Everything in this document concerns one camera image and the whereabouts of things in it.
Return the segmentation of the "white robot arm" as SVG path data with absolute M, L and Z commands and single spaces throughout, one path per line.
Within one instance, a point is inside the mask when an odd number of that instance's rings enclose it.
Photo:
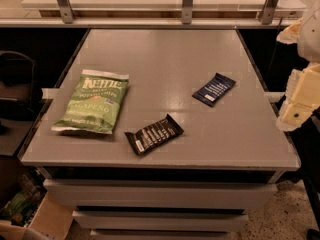
M 285 100 L 276 121 L 282 131 L 294 131 L 320 107 L 320 6 L 311 9 L 277 36 L 284 44 L 297 44 L 298 55 L 309 64 L 293 69 L 286 86 Z

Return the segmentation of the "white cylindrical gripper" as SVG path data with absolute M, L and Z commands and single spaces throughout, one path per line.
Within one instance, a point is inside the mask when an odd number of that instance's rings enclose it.
M 297 43 L 301 23 L 302 19 L 296 20 L 282 30 L 276 40 L 287 45 Z M 320 64 L 310 63 L 302 71 L 293 69 L 287 82 L 286 97 L 293 104 L 282 104 L 276 126 L 281 131 L 289 132 L 300 128 L 312 115 L 308 108 L 320 106 Z

